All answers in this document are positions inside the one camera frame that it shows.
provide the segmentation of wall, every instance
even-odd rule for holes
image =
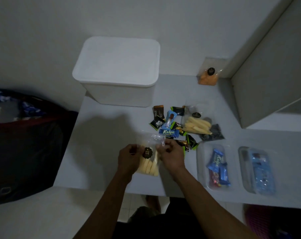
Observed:
[[[280,0],[0,0],[0,87],[78,110],[72,78],[90,36],[156,39],[161,74],[233,57]]]
[[[232,77],[243,128],[301,99],[301,0],[294,0]]]

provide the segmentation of white table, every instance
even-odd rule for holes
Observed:
[[[241,129],[229,80],[216,86],[197,84],[191,76],[161,75],[156,84],[150,107],[102,105],[86,96],[83,100],[71,139],[67,146],[54,186],[104,191],[112,179],[121,148],[136,143],[136,132],[156,132],[149,122],[153,119],[152,106],[164,105],[165,113],[171,106],[182,106],[186,101],[211,100],[215,118],[222,129],[231,152],[227,156],[232,186],[228,190],[211,190],[204,180],[205,160],[200,152],[186,153],[185,165],[217,200],[261,205],[301,208],[301,132],[279,132]],[[240,172],[238,148],[254,146],[271,149],[273,173],[276,177],[275,196],[247,192]],[[168,172],[160,169],[159,177],[135,173],[126,192],[182,197],[182,193]]]

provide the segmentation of bag of dark snacks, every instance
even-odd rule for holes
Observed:
[[[225,137],[221,133],[220,126],[218,124],[214,124],[211,126],[210,131],[212,132],[211,135],[208,134],[199,134],[201,140],[208,142],[208,141],[215,141],[215,140],[223,140]]]

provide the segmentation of person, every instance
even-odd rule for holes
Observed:
[[[139,167],[140,156],[144,149],[143,146],[130,144],[120,150],[118,168],[113,179],[74,239],[258,238],[248,227],[220,206],[188,172],[184,164],[183,149],[173,139],[166,139],[165,146],[158,146],[156,149],[165,168],[180,187],[187,201],[186,206],[182,206],[183,213],[176,209],[176,204],[172,205],[171,201],[165,214],[155,213],[149,216],[148,213],[144,219],[139,217],[128,223],[117,222],[126,186]]]

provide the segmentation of storage box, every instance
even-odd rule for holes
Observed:
[[[155,40],[91,37],[85,41],[73,77],[101,104],[152,104],[159,72]]]

